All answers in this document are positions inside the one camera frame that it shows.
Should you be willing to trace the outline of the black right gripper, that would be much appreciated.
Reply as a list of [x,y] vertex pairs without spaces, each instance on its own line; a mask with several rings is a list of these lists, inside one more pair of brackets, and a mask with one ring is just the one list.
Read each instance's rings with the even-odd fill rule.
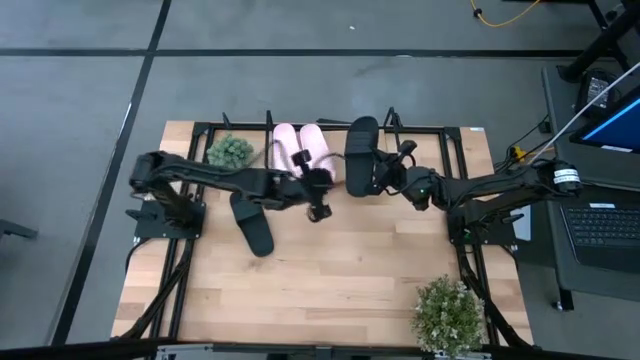
[[409,157],[412,163],[415,159],[412,152],[417,148],[413,140],[404,140],[396,153],[387,153],[380,149],[373,151],[374,168],[370,183],[370,194],[380,195],[386,192],[389,196],[402,194],[406,198],[419,198],[420,188],[418,178],[408,179],[408,170],[403,164],[404,158]]

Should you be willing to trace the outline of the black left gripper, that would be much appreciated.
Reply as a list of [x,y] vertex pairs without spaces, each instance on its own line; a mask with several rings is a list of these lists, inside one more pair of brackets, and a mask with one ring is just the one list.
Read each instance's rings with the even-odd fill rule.
[[302,150],[291,156],[293,164],[301,169],[298,182],[304,189],[309,203],[307,217],[313,222],[320,222],[332,215],[331,207],[324,202],[324,196],[334,186],[331,173],[324,168],[311,167],[311,154]]

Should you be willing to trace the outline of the black slide sandal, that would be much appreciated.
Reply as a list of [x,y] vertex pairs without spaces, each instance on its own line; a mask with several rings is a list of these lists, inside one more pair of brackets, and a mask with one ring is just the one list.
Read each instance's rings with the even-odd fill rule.
[[274,251],[274,239],[263,208],[240,193],[232,193],[229,202],[236,224],[253,255],[270,255]]
[[347,193],[353,197],[366,197],[369,194],[378,139],[378,122],[371,116],[357,118],[347,131],[344,150],[345,180]]

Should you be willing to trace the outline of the pink rubber slide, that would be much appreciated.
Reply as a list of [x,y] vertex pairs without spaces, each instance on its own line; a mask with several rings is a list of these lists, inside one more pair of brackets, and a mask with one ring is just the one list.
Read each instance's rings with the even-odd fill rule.
[[301,169],[296,166],[292,156],[300,151],[297,133],[289,123],[282,123],[275,126],[272,135],[273,155],[272,167],[277,170],[288,171],[294,176],[302,174]]
[[320,127],[316,124],[306,124],[300,129],[299,137],[302,149],[308,150],[311,155],[309,167],[311,169],[327,170],[331,175],[331,179],[335,181],[335,164],[330,156],[329,146]]

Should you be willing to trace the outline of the small green potted plant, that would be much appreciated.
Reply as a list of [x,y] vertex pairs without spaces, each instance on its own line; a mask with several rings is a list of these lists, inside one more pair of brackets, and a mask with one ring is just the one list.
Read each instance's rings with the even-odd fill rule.
[[240,169],[247,165],[254,153],[253,146],[243,138],[226,133],[207,149],[210,165],[226,169]]

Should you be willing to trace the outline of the bushy pale flowering plant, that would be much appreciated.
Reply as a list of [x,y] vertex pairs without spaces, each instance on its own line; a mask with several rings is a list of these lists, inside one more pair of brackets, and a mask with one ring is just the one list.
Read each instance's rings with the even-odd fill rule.
[[416,292],[411,331],[421,350],[454,358],[481,348],[484,301],[461,280],[444,275]]

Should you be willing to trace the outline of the silver aluminium bar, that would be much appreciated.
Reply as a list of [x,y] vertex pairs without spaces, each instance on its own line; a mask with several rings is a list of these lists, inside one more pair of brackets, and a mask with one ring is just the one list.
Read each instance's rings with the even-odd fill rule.
[[232,353],[232,354],[264,354],[284,356],[306,356],[312,360],[344,360],[347,357],[362,358],[412,358],[416,360],[450,360],[444,353],[426,353],[419,348],[407,347],[354,347],[335,345],[266,345],[266,344],[233,344],[233,343],[196,343],[182,345],[159,346],[156,357],[161,360],[176,360],[179,355],[187,353]]

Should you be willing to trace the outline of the grey side desk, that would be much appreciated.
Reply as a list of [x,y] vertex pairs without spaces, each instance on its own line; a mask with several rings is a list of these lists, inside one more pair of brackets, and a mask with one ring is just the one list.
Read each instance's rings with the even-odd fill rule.
[[[541,78],[552,133],[555,134],[575,115],[573,106],[579,85],[562,80],[556,66],[544,67]],[[557,157],[574,165],[583,183],[640,192],[640,154],[572,142],[570,131],[578,130],[586,123],[586,118],[578,118],[554,142]]]

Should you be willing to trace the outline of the grey laptop desk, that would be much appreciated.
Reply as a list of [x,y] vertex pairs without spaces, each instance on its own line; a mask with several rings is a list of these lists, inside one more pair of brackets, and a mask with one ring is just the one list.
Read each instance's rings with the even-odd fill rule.
[[562,205],[575,202],[640,204],[640,192],[587,185],[577,197],[554,199],[545,204],[559,287],[564,291],[640,302],[640,274],[584,266],[576,261],[561,213]]

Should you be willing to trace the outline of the dark laptop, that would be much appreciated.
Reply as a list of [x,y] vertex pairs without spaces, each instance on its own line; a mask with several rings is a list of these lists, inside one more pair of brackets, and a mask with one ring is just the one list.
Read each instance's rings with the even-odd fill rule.
[[575,202],[561,213],[579,264],[640,274],[640,204]]

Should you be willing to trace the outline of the black power adapter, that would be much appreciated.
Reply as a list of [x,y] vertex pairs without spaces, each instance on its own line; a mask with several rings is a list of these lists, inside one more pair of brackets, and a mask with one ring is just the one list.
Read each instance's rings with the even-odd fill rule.
[[612,73],[601,68],[585,72],[580,81],[576,110],[585,108],[582,115],[587,118],[604,115],[615,100],[615,95],[605,92],[614,80]]

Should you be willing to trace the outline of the monitor with blue screen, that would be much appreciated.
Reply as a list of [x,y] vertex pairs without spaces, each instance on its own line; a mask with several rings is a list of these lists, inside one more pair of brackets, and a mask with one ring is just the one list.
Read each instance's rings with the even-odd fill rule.
[[580,127],[570,136],[570,141],[640,154],[640,85],[604,115]]

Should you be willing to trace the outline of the black stand leg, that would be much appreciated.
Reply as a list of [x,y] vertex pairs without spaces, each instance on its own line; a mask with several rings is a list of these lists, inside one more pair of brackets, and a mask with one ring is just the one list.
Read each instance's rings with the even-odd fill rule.
[[640,27],[640,0],[620,1],[623,7],[622,14],[608,23],[596,0],[584,0],[596,19],[601,33],[571,64],[558,67],[561,79],[577,82],[594,62],[605,55],[613,57],[624,71],[631,69],[618,41],[632,28]]

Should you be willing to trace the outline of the grey furniture foot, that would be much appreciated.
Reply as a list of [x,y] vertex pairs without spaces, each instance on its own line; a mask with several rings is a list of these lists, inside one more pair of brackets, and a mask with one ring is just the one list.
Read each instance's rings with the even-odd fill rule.
[[15,235],[26,239],[33,239],[38,235],[38,231],[8,220],[0,219],[0,239],[5,235]]

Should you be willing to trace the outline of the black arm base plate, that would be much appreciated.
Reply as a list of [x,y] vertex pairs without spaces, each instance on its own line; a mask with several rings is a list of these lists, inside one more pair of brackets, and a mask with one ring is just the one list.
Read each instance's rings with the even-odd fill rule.
[[460,207],[446,217],[449,239],[454,245],[514,245],[513,225],[505,214],[485,212],[478,207]]
[[137,223],[134,235],[139,238],[194,239],[202,233],[206,204],[190,202],[189,213],[193,216],[187,225],[179,225],[165,213],[158,201],[144,201],[140,210],[128,209],[125,213]]

